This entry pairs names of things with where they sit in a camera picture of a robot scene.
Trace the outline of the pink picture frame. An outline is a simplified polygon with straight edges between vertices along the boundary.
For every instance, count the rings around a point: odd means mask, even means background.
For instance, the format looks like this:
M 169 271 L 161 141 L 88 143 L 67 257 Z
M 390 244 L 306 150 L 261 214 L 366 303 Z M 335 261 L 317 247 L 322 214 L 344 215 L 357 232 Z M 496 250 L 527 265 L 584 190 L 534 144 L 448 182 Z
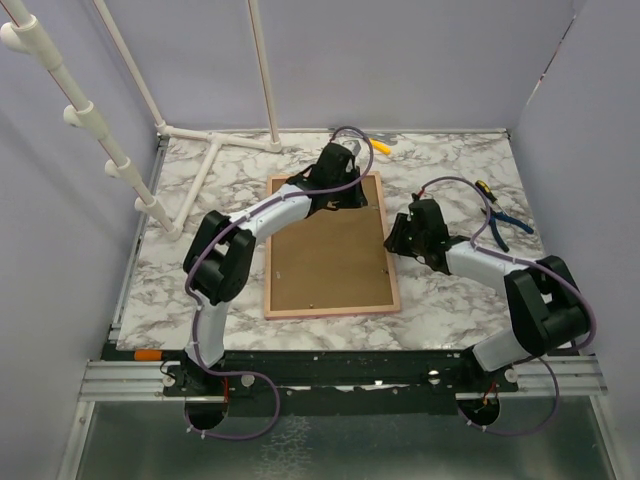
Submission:
M 268 320 L 396 313 L 401 300 L 380 173 L 363 181 L 368 205 L 322 210 L 266 241 Z

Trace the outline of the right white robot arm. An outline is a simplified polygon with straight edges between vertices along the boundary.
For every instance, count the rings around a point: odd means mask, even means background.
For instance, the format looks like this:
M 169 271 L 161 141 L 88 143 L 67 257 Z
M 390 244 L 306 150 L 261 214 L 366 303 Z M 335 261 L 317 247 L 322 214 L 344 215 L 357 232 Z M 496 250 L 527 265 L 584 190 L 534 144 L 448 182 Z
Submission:
M 396 215 L 384 242 L 393 254 L 422 259 L 434 272 L 468 278 L 494 289 L 508 305 L 511 326 L 471 348 L 459 367 L 461 383 L 481 391 L 496 370 L 540 357 L 591 330 L 592 320 L 567 265 L 557 256 L 515 260 L 452 236 L 433 199 L 412 202 Z

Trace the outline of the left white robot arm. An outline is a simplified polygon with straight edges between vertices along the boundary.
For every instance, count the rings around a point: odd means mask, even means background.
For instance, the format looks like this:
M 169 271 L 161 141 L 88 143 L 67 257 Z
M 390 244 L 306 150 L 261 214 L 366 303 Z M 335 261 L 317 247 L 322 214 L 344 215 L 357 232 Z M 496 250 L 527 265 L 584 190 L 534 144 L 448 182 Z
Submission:
M 318 211 L 367 205 L 361 182 L 368 171 L 356 165 L 359 149 L 330 142 L 314 164 L 259 203 L 231 215 L 205 215 L 183 262 L 185 291 L 196 301 L 185 348 L 193 362 L 186 382 L 195 392 L 210 394 L 220 385 L 215 364 L 224 356 L 229 306 L 248 281 L 256 247 Z

